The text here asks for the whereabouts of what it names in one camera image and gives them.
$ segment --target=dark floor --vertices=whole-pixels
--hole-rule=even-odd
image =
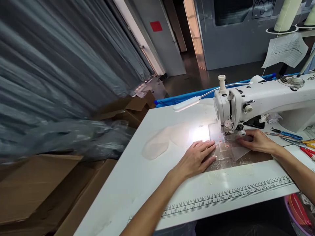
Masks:
[[[168,93],[167,97],[219,86],[218,76],[221,74],[226,76],[226,83],[230,84],[251,79],[254,75],[262,76],[264,71],[264,69],[261,68],[263,61],[214,70],[203,70],[198,67],[194,53],[183,53],[182,58],[187,74],[169,77],[163,81]],[[287,73],[300,72],[307,59],[308,55],[306,55],[296,68],[288,68]],[[264,75],[278,73],[281,67],[282,63],[267,67]]]
[[[296,236],[283,198],[198,220],[195,232],[197,236]]]

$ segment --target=human hand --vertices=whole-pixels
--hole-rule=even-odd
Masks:
[[[241,137],[237,140],[242,146],[247,147],[253,151],[260,151],[269,154],[275,154],[282,146],[276,144],[258,129],[245,130],[246,134],[252,136],[252,142],[245,141]]]
[[[204,172],[216,160],[215,157],[210,157],[202,163],[204,158],[216,148],[214,143],[214,141],[210,142],[209,140],[194,142],[171,171],[182,181]]]

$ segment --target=measuring ruler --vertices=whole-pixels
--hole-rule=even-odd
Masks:
[[[288,175],[284,175],[274,179],[268,179],[258,183],[249,184],[227,191],[217,192],[200,198],[168,205],[162,214],[161,220],[205,208],[210,208],[212,206],[225,204],[264,192],[273,191],[290,185],[294,185],[294,182]]]

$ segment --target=red-handled pliers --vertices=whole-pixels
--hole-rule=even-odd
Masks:
[[[306,147],[306,144],[304,143],[301,143],[301,142],[296,142],[296,141],[293,141],[293,140],[290,140],[290,139],[287,139],[287,138],[282,138],[284,139],[285,141],[288,141],[289,143],[292,143],[298,147],[300,147],[300,149],[306,153],[313,161],[315,161],[315,157],[313,155],[315,155],[315,151],[311,150],[311,149],[308,149],[308,148],[305,148]]]

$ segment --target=blue tarp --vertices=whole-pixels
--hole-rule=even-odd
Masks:
[[[264,75],[263,78],[266,81],[270,81],[270,80],[275,80],[276,79],[276,73],[273,74],[269,74],[269,75]],[[250,80],[244,80],[244,81],[240,81],[238,83],[248,83]],[[229,88],[233,88],[233,87],[238,87],[241,85],[235,85],[235,86],[230,86]],[[214,87],[214,88],[209,88],[209,89],[205,89],[205,90],[201,90],[201,91],[197,91],[197,92],[192,92],[192,93],[187,93],[187,94],[183,94],[183,95],[179,95],[179,96],[175,96],[175,97],[170,97],[170,98],[164,98],[164,99],[160,99],[160,100],[155,100],[155,104],[156,104],[156,108],[159,107],[166,107],[166,106],[170,106],[170,105],[175,105],[178,103],[181,103],[189,98],[195,97],[195,96],[201,96],[215,88],[218,87]],[[213,98],[214,97],[214,92],[211,94],[208,94],[207,96],[203,97],[204,98]]]

